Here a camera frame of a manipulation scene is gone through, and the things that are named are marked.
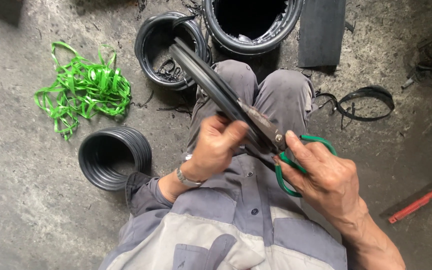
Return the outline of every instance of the wristwatch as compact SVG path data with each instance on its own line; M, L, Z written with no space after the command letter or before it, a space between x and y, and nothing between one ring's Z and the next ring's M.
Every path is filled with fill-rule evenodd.
M189 180L188 178L186 178L183 175L183 173L181 172L181 167L179 167L176 170L176 175L177 175L177 178L179 179L179 181L181 181L181 183L183 183L183 185L188 186L188 187L200 187L201 184L203 183L203 182Z

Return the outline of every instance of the green plastic strapping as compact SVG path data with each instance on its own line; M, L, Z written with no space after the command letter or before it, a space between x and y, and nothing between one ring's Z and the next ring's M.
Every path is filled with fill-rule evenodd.
M54 54L57 46L74 53L69 64L59 64ZM113 52L107 63L101 56L101 47L111 48ZM119 68L110 68L116 60L113 47L101 45L98 48L100 64L81 57L75 49L60 41L51 44L51 56L56 63L56 80L50 87L36 91L34 101L54 119L54 131L61 133L65 140L79 125L78 115L89 119L98 112L110 116L125 114L130 103L131 85Z

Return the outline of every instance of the scissor blade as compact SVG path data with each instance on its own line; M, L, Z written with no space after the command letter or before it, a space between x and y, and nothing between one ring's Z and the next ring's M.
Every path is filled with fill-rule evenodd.
M271 140L271 143L273 143L276 148L272 150L273 152L279 154L279 152L282 152L287 148L284 134L282 134L278 127L268 120L266 116L261 114L254 107L248 106L240 98L237 99L237 103L241 106L243 111L248 114L249 118L261 130L261 132Z

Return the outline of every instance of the fingernail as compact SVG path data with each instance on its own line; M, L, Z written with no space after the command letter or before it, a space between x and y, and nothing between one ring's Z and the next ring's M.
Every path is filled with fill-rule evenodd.
M295 138L296 134L294 132L292 132L291 130L288 130L288 131L286 131L286 136Z

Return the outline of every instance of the person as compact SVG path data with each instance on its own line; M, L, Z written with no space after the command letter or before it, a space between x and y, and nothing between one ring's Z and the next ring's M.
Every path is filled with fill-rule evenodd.
M358 194L355 163L320 143L299 141L317 108L311 81L277 70L258 85L251 68L234 60L213 69L287 131L286 143L307 173L243 144L248 125L216 115L218 107L198 88L185 162L162 178L129 177L131 215L100 269L405 269ZM275 162L303 200L341 233L344 246L307 218L299 198L280 189Z

